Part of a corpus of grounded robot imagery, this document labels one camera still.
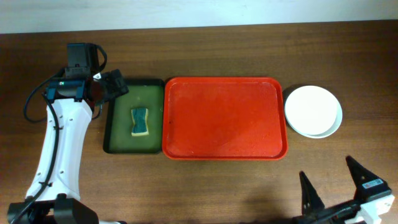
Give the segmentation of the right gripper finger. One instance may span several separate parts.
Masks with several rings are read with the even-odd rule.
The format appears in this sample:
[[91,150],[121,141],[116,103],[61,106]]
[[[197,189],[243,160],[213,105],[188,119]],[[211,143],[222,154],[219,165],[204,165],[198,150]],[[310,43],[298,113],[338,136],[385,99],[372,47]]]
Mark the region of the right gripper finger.
[[353,157],[347,156],[346,163],[356,186],[355,200],[371,202],[392,194],[392,189],[385,180],[364,168]]
[[325,205],[304,171],[299,172],[299,177],[302,189],[302,215],[310,215],[323,210]]

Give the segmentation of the yellow green sponge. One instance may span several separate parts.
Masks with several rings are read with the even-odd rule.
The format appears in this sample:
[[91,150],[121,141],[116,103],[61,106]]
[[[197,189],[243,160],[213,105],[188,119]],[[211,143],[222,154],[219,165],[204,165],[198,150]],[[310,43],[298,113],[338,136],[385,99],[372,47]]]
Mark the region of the yellow green sponge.
[[132,115],[132,131],[133,137],[145,136],[149,134],[149,128],[147,124],[149,110],[147,108],[134,108],[131,110]]

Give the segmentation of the mint green plate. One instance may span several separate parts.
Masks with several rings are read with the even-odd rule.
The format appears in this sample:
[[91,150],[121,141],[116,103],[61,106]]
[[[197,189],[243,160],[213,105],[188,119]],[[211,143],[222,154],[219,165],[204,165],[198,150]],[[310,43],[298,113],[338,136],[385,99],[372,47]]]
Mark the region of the mint green plate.
[[289,120],[286,119],[286,121],[291,129],[293,129],[295,132],[301,134],[302,136],[305,136],[307,138],[312,138],[312,139],[321,139],[321,138],[326,138],[328,136],[331,136],[333,133],[335,133],[339,129],[339,127],[341,126],[342,121],[343,121],[343,110],[342,110],[341,105],[339,103],[337,103],[335,122],[331,125],[331,127],[329,129],[327,129],[325,132],[323,132],[321,134],[305,134],[305,133],[299,131],[298,129],[294,128],[289,123]]

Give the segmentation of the white plate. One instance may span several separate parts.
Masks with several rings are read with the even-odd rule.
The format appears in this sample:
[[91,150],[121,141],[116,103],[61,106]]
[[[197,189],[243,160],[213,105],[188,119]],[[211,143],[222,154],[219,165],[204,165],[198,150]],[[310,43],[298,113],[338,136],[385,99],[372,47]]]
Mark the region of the white plate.
[[314,85],[295,88],[284,103],[290,127],[309,138],[323,138],[336,123],[341,105],[328,90]]

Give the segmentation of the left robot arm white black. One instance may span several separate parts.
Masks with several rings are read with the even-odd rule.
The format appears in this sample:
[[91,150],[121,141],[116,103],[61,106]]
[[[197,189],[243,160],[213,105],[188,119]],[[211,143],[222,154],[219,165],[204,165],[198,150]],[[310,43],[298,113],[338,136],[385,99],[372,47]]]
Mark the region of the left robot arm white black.
[[81,203],[79,171],[83,142],[95,105],[128,93],[120,70],[63,77],[43,82],[47,127],[34,180],[23,202],[11,203],[9,223],[101,223]]

